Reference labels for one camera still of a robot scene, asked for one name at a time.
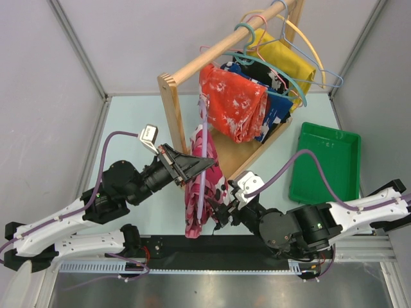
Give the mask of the pink camouflage trousers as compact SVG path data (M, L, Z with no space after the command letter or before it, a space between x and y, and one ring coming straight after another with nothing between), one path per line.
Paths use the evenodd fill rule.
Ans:
M220 167L217 150L210 132L203 138L203 126L196 127L190 137L191 154L202 156L203 142L206 141L206 156L214 160L214 164L205 171L205 175L198 175L185 186L185 236L196 239L202 232L202 227L213 216L210 204L215 201L219 204L230 202L228 183Z

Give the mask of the purple hanger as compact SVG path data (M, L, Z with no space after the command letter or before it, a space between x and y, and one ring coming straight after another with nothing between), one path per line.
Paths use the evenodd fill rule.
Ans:
M207 158L207 140L208 140L208 97L200 95L199 107L200 107L200 117L202 119L202 158ZM204 196L206 188L206 171L203 170L200 174L200 185L199 185L199 195L198 195L198 208L197 208L197 219L201 222L202 213L204 208Z

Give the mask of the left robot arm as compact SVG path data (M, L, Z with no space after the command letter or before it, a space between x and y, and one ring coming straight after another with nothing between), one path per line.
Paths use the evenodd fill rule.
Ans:
M130 162L119 160L102 172L94 189L84 192L72 204L38 222L10 222L4 236L10 249L1 264L17 271L31 261L34 272L61 259L81 255L137 257L142 248L138 228L126 224L118 230L98 235L80 235L129 214L129 205L139 205L153 193L174 182L183 185L209 169L211 158L185 155L168 144L159 147L150 165L138 171Z

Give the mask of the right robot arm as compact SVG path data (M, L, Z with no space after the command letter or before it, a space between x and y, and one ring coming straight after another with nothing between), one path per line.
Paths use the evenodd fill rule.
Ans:
M244 225L279 259L306 261L338 240L370 229L399 226L410 219L410 195L384 187L366 198L351 200L347 207L337 202L303 205L285 213L266 209L259 196L246 205L238 199L229 204L210 200L217 227Z

